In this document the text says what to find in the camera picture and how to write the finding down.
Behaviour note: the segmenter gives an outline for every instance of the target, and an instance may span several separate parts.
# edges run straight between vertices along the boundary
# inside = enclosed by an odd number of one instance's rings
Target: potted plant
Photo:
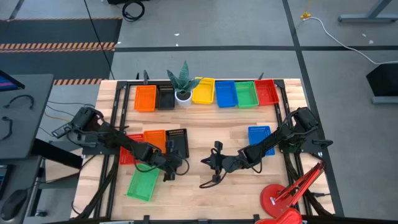
[[[187,108],[192,103],[192,90],[199,84],[199,78],[190,78],[187,61],[181,68],[180,76],[178,78],[169,70],[167,71],[170,81],[174,87],[174,97],[178,105]]]

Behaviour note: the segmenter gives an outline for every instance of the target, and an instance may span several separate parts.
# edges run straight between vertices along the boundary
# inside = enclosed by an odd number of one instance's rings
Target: blue basket
[[[269,126],[251,126],[249,127],[248,131],[250,145],[261,142],[271,134],[271,129],[269,128]],[[274,147],[266,152],[266,156],[273,155],[275,155]]]
[[[220,108],[234,107],[238,104],[234,81],[216,82],[217,104]]]

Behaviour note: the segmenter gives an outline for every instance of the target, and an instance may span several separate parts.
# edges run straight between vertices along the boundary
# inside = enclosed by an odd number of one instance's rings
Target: white pot
[[[180,105],[182,108],[187,108],[187,107],[191,106],[191,104],[192,104],[192,95],[193,95],[193,93],[191,91],[191,96],[187,100],[180,100],[177,97],[177,92],[176,91],[174,92],[174,97],[177,100],[178,105]]]

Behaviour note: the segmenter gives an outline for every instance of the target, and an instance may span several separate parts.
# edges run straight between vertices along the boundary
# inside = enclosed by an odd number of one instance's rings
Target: floor
[[[0,19],[12,14],[18,0],[0,1]],[[120,16],[120,8],[106,1],[87,0],[93,17]],[[310,13],[319,17],[326,29],[347,45],[398,45],[395,24],[340,24],[345,13],[365,13],[376,0],[318,0]],[[307,6],[304,0],[151,0],[145,1],[144,17],[133,23],[123,21],[112,71],[116,79],[134,79],[146,69],[151,79],[167,78],[166,70],[178,71],[187,60],[193,76],[215,78],[301,78],[312,87],[325,136],[334,141],[329,147],[336,183],[346,217],[398,220],[396,201],[398,160],[396,133],[398,107],[371,104],[372,91],[366,75],[376,68],[362,56],[350,51],[302,51],[297,59],[285,16],[290,6],[301,46],[337,46],[322,31],[317,21],[300,23]],[[397,13],[392,1],[385,13]],[[16,18],[87,17],[82,0],[24,0]],[[251,50],[250,46],[276,46],[276,50]],[[180,51],[178,47],[187,47]],[[217,48],[217,46],[240,46]],[[365,51],[373,60],[398,60],[396,50]],[[95,103],[98,86],[54,86],[54,101]],[[78,106],[54,105],[71,113]],[[65,114],[48,110],[53,116]],[[44,118],[42,127],[52,131],[61,121]],[[39,138],[50,140],[43,131]],[[65,200],[50,200],[52,195],[69,195]],[[30,218],[26,223],[66,220],[74,190],[43,192],[40,209],[49,216]]]

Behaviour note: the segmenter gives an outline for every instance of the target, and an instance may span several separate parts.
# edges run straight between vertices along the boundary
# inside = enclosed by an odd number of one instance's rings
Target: black floor mat
[[[122,20],[93,22],[111,64]],[[0,21],[0,32],[0,69],[8,74],[51,73],[56,80],[109,78],[89,19]]]

